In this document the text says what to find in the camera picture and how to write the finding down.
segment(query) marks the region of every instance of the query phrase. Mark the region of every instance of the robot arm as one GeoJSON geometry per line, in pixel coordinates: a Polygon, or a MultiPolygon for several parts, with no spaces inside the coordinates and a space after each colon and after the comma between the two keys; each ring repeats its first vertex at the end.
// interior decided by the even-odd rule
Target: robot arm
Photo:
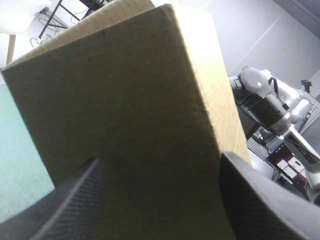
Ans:
{"type": "Polygon", "coordinates": [[[229,77],[229,81],[237,104],[262,127],[276,134],[303,164],[308,195],[314,201],[320,194],[320,156],[294,126],[308,114],[311,103],[267,70],[246,67],[238,76],[229,77]]]}

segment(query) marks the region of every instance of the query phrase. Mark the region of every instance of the cardboard box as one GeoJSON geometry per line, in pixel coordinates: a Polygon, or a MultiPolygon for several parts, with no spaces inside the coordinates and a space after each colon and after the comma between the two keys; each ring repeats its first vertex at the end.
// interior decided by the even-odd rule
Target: cardboard box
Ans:
{"type": "MultiPolygon", "coordinates": [[[[89,157],[103,160],[98,239],[235,239],[219,160],[250,160],[214,22],[149,6],[70,43],[53,39],[2,74],[56,185],[89,157]]],[[[60,39],[83,36],[105,9],[60,39]]]]}

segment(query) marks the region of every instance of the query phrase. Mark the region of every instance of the ceiling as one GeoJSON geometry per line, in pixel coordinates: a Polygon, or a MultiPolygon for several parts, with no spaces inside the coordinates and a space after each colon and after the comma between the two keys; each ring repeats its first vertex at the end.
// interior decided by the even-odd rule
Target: ceiling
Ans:
{"type": "Polygon", "coordinates": [[[320,38],[319,0],[273,0],[309,31],[320,38]]]}

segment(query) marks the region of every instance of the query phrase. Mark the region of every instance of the cable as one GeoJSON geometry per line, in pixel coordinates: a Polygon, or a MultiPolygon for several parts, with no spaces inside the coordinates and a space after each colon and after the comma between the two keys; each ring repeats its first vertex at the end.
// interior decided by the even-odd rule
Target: cable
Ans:
{"type": "MultiPolygon", "coordinates": [[[[83,11],[81,11],[81,12],[74,13],[74,15],[82,14],[82,13],[84,13],[84,12],[88,11],[88,10],[89,10],[89,8],[86,8],[85,10],[83,10],[83,11]]],[[[74,17],[74,16],[71,16],[71,18],[70,18],[70,22],[72,22],[73,24],[77,24],[76,22],[73,22],[73,21],[72,21],[72,18],[73,18],[73,17],[74,17]]]]}

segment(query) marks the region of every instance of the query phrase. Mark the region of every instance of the metal stand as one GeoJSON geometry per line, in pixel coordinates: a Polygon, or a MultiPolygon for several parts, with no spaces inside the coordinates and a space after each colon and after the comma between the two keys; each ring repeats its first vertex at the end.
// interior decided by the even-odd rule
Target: metal stand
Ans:
{"type": "MultiPolygon", "coordinates": [[[[44,25],[44,27],[43,27],[40,35],[38,36],[39,39],[41,39],[41,37],[43,36],[43,34],[44,34],[44,32],[46,31],[46,29],[47,29],[48,26],[57,27],[57,28],[62,28],[62,29],[66,29],[66,28],[67,28],[67,27],[62,26],[62,25],[54,25],[54,24],[51,24],[51,23],[50,23],[51,20],[52,20],[52,18],[53,18],[54,15],[56,14],[56,11],[58,10],[59,7],[62,7],[62,8],[63,8],[66,12],[68,12],[72,17],[74,17],[75,19],[77,19],[78,21],[80,21],[80,19],[79,19],[76,15],[74,15],[69,9],[67,9],[65,6],[62,5],[62,1],[63,1],[63,0],[59,0],[59,2],[57,3],[57,5],[55,6],[53,12],[51,13],[51,15],[50,15],[50,17],[49,17],[49,19],[48,19],[48,21],[46,22],[46,24],[44,25]]],[[[95,6],[96,3],[97,3],[96,0],[93,0],[93,1],[92,1],[92,4],[88,7],[88,10],[87,10],[87,12],[85,13],[85,15],[84,15],[83,18],[85,18],[86,16],[89,15],[90,11],[94,8],[94,6],[95,6]]]]}

